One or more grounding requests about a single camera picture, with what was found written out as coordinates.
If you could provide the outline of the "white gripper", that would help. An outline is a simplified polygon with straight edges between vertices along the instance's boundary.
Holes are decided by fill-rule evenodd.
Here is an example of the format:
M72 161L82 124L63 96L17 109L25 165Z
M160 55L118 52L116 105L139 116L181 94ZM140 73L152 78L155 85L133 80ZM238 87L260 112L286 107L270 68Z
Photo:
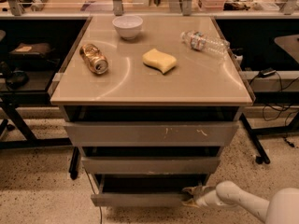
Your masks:
M194 200L189 199L188 201L183 201L182 204L188 207L198 208L202 207L222 207L223 202L217 195L215 187L209 186L195 186L186 187L182 189L183 192L188 192L190 195L194 195Z

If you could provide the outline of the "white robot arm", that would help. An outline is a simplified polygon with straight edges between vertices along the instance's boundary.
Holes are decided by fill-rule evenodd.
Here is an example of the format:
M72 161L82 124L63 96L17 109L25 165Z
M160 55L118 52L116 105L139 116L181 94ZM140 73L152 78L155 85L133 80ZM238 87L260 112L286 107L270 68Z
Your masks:
M214 187L195 186L182 190L192 197L185 206L213 207L234 210L242 207L263 224L299 224L299 189L279 190L270 201L244 191L232 181L222 181Z

